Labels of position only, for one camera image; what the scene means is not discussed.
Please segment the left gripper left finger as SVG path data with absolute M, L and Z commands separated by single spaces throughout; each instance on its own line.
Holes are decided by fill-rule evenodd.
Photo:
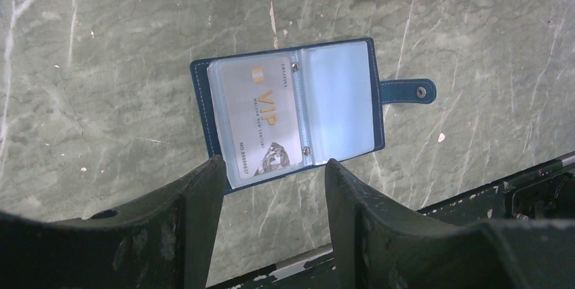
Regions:
M 1 214 L 2 288 L 204 288 L 226 166 L 182 178 L 88 219 Z

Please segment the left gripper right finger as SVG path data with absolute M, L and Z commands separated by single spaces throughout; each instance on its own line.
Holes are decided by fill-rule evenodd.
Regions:
M 573 288 L 574 166 L 553 159 L 421 210 L 325 168 L 341 288 Z

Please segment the blue card holder wallet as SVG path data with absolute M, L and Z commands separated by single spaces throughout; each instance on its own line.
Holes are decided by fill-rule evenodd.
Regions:
M 189 69 L 227 193 L 379 151 L 384 105 L 437 97 L 430 79 L 381 80 L 370 37 L 197 59 Z

